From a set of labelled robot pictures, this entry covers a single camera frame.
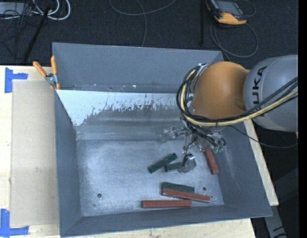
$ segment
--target gray bin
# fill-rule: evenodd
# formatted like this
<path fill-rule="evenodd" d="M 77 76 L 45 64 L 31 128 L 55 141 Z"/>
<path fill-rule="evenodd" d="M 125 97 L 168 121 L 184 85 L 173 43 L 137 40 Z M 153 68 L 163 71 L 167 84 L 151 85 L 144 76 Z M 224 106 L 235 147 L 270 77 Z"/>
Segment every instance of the gray bin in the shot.
<path fill-rule="evenodd" d="M 183 137 L 161 140 L 181 127 L 176 91 L 198 63 L 223 60 L 218 51 L 53 43 L 61 90 L 55 91 L 56 153 L 62 237 L 271 216 L 249 139 L 220 131 L 226 149 L 211 175 L 198 149 L 191 172 L 149 173 Z M 246 131 L 243 123 L 239 130 Z M 142 209 L 141 200 L 171 199 L 161 183 L 195 187 L 211 196 L 185 209 Z"/>

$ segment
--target black floor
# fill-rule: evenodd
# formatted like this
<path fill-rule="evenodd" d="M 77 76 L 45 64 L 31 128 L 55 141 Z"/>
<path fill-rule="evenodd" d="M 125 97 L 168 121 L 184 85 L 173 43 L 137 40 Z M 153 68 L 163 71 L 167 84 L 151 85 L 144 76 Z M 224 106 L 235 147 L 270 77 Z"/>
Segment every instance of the black floor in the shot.
<path fill-rule="evenodd" d="M 26 2 L 31 0 L 3 0 Z M 298 54 L 299 0 L 238 0 L 249 17 L 248 25 L 233 29 L 217 28 L 218 41 L 227 50 L 226 60 L 251 69 L 270 57 Z M 31 40 L 42 20 L 33 14 L 15 19 L 0 15 L 0 64 L 28 64 L 37 60 L 50 65 L 52 42 L 96 45 L 143 46 L 175 49 L 219 50 L 210 34 L 214 22 L 208 11 L 203 16 L 201 31 L 200 0 L 69 0 L 71 12 L 66 20 L 47 19 L 38 33 L 33 48 Z M 49 0 L 36 0 L 40 8 Z M 53 16 L 65 16 L 65 0 Z M 295 143 L 294 132 L 270 131 L 256 126 L 261 142 L 287 146 Z M 298 168 L 298 146 L 277 149 L 262 147 L 271 178 L 278 181 Z M 299 192 L 289 196 L 278 207 L 289 238 L 299 237 Z M 269 237 L 263 218 L 252 220 L 257 238 Z"/>

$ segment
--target blue tape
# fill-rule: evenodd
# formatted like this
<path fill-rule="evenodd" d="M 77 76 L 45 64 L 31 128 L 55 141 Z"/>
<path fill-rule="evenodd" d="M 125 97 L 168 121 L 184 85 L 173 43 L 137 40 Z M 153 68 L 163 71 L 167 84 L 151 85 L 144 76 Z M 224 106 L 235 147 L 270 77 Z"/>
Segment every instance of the blue tape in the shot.
<path fill-rule="evenodd" d="M 10 228 L 10 211 L 0 210 L 0 237 L 21 236 L 29 233 L 29 226 L 23 228 Z"/>
<path fill-rule="evenodd" d="M 4 81 L 4 92 L 11 93 L 12 92 L 12 80 L 13 79 L 27 79 L 27 73 L 17 73 L 13 74 L 13 70 L 9 68 L 5 68 L 5 81 Z"/>

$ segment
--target bin floor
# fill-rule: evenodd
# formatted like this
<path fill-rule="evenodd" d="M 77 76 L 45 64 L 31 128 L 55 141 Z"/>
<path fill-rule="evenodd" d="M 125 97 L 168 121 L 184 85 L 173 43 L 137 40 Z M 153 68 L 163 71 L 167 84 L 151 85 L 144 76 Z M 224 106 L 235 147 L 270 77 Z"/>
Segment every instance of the bin floor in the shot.
<path fill-rule="evenodd" d="M 193 202 L 193 207 L 224 204 L 217 175 L 211 175 L 205 157 L 197 147 L 196 167 L 188 173 L 152 174 L 148 167 L 171 153 L 183 159 L 183 141 L 168 140 L 78 140 L 78 168 L 83 216 L 148 211 L 141 200 L 173 199 L 161 195 L 164 181 L 193 186 L 195 193 L 211 196 L 209 203 Z"/>

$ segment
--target yellow cable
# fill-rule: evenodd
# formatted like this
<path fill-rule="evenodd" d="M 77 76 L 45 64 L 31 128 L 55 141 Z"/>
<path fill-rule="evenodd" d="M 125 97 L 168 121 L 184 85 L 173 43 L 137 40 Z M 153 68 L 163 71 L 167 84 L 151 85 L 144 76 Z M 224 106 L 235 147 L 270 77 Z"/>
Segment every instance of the yellow cable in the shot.
<path fill-rule="evenodd" d="M 185 80 L 188 80 L 191 75 L 195 72 L 196 70 L 192 71 L 192 73 L 190 73 L 190 75 L 185 79 Z M 184 96 L 184 92 L 185 92 L 185 89 L 186 89 L 186 85 L 183 86 L 183 89 L 181 91 L 181 94 L 180 94 L 180 101 L 181 101 L 181 109 L 182 111 L 184 111 L 184 99 L 183 99 L 183 96 Z M 291 97 L 293 97 L 296 93 L 298 92 L 298 89 L 294 90 L 293 92 L 289 93 L 288 95 L 286 95 L 285 97 L 281 98 L 280 100 L 278 101 L 275 101 L 274 103 L 268 105 L 267 107 L 261 109 L 261 110 L 258 110 L 246 117 L 242 117 L 242 118 L 238 118 L 238 119 L 235 119 L 235 120 L 231 120 L 231 121 L 220 121 L 220 122 L 201 122 L 201 121 L 196 121 L 186 115 L 184 115 L 184 117 L 187 119 L 187 121 L 189 121 L 190 123 L 192 124 L 195 124 L 195 125 L 198 125 L 198 126 L 206 126 L 206 127 L 209 127 L 209 126 L 227 126 L 227 125 L 231 125 L 231 124 L 235 124 L 235 123 L 239 123 L 239 122 L 242 122 L 242 121 L 245 121 L 247 119 L 252 119 L 252 118 L 255 118 L 279 105 L 281 105 L 282 103 L 284 103 L 285 101 L 289 100 Z"/>

